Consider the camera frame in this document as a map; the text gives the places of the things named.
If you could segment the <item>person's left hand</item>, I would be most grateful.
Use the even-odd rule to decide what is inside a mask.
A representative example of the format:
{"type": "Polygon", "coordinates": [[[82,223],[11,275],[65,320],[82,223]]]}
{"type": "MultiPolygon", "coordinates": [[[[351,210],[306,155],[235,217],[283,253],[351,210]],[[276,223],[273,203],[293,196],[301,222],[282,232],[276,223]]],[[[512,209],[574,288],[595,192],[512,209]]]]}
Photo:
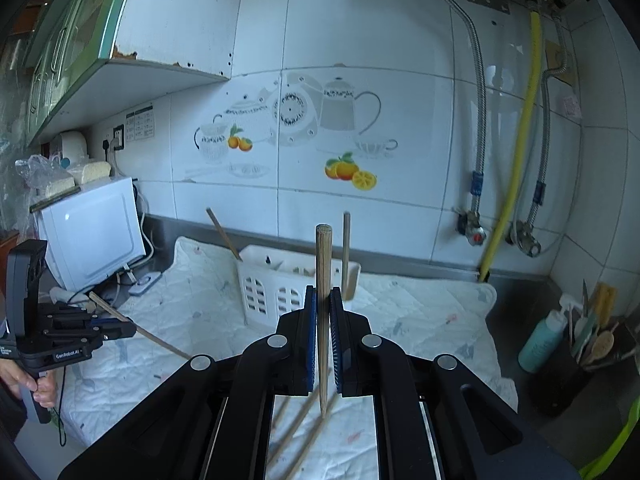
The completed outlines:
{"type": "Polygon", "coordinates": [[[21,400],[21,388],[32,393],[34,400],[43,408],[53,408],[56,402],[56,382],[53,372],[47,372],[38,379],[33,378],[17,362],[2,360],[0,362],[2,382],[8,387],[14,398],[21,400]]]}

